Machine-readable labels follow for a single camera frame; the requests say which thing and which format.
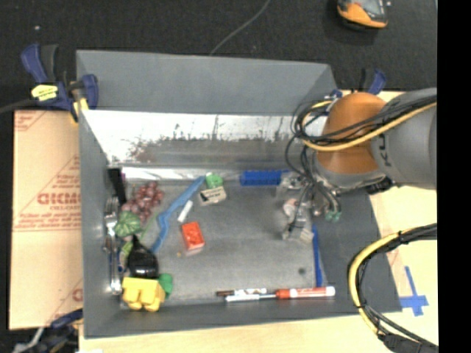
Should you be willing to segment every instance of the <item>yellow cable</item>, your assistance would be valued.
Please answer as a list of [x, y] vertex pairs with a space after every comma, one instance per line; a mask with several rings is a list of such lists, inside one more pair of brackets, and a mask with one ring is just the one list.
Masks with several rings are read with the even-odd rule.
[[[306, 145], [306, 146], [309, 146], [310, 148], [314, 149], [314, 150], [317, 150], [317, 151], [338, 151], [338, 150], [342, 150], [342, 149], [347, 149], [347, 148], [351, 148], [352, 146], [356, 146], [356, 145], [359, 145], [361, 143], [364, 143], [365, 141], [367, 140], [370, 140], [371, 138], [375, 137], [375, 136], [378, 136], [380, 135], [381, 133], [391, 129], [391, 128], [394, 128], [395, 126], [397, 126], [398, 124], [401, 124], [402, 122], [412, 118], [413, 116], [417, 115], [417, 114], [420, 114], [430, 108], [432, 108], [433, 106], [436, 106], [436, 102], [433, 103], [433, 104], [429, 104], [427, 106], [424, 106], [424, 107], [421, 107], [419, 109], [416, 109], [414, 111], [411, 111], [405, 115], [402, 115], [400, 116], [399, 118], [397, 119], [394, 119], [392, 122], [388, 123], [388, 124], [385, 124], [384, 126], [378, 128], [378, 129], [375, 129], [374, 131], [371, 131], [369, 133], [367, 133], [366, 135], [363, 135], [353, 141], [350, 141], [349, 143], [344, 143], [344, 144], [338, 144], [338, 145], [329, 145], [329, 146], [321, 146], [321, 145], [316, 145], [306, 139], [302, 139], [303, 143]], [[308, 118], [309, 115], [307, 115], [305, 118], [304, 118], [304, 121], [302, 122], [302, 125], [305, 124], [305, 121], [306, 119]]]
[[373, 242], [372, 244], [370, 244], [369, 246], [361, 250], [361, 252], [357, 254], [357, 256], [353, 259], [352, 263], [350, 264], [350, 269], [348, 271], [348, 288], [350, 290], [350, 295], [352, 296], [353, 304], [358, 308], [358, 312], [360, 313], [361, 317], [364, 319], [366, 325], [376, 335], [378, 334], [378, 328], [373, 324], [373, 322], [371, 322], [371, 320], [369, 320], [364, 309], [362, 308], [363, 305], [361, 304], [360, 296], [358, 295], [358, 291], [356, 288], [356, 274], [358, 272], [358, 268], [360, 267], [362, 262], [365, 261], [365, 259], [368, 258], [368, 256], [370, 256], [373, 252], [380, 249], [381, 247], [384, 247], [389, 242], [399, 237], [400, 234], [410, 232], [411, 230], [414, 230], [414, 229], [415, 228], [403, 230], [402, 232], [395, 232]]

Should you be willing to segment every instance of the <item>yellow toy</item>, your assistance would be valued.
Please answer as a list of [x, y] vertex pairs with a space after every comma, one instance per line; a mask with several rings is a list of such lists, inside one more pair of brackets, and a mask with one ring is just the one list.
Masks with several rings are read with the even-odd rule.
[[123, 301], [133, 310], [144, 306], [147, 311], [154, 312], [165, 301], [166, 293], [156, 279], [125, 277], [122, 287]]

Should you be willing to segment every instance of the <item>yellow label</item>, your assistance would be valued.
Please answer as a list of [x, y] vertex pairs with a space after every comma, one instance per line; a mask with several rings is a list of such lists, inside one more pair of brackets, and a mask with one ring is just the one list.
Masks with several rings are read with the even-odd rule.
[[31, 90], [33, 98], [39, 101], [47, 101], [57, 97], [57, 86], [54, 85], [38, 85], [36, 88]]

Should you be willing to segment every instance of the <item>gray metal panel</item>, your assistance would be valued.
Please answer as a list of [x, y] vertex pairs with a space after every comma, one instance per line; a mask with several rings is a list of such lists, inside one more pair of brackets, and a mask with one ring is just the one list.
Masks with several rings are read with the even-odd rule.
[[77, 51], [99, 79], [99, 108], [159, 113], [291, 114], [336, 88], [329, 65], [281, 60]]
[[109, 294], [109, 265], [102, 250], [105, 239], [103, 212], [111, 184], [106, 177], [107, 158], [83, 115], [79, 121], [80, 182], [82, 200], [82, 253], [85, 335], [99, 335], [112, 324], [119, 309]]

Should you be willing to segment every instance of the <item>green object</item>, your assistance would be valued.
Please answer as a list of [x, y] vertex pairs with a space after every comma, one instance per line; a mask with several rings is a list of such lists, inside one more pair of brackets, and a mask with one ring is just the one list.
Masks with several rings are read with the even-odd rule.
[[209, 173], [206, 175], [206, 185], [208, 186], [208, 188], [221, 187], [222, 184], [223, 180], [219, 175], [213, 173]]
[[119, 213], [118, 223], [115, 226], [115, 233], [119, 237], [127, 237], [141, 231], [141, 220], [138, 215], [130, 210], [123, 210]]
[[171, 291], [174, 289], [174, 280], [171, 274], [160, 274], [158, 282], [165, 291], [166, 298], [170, 297]]

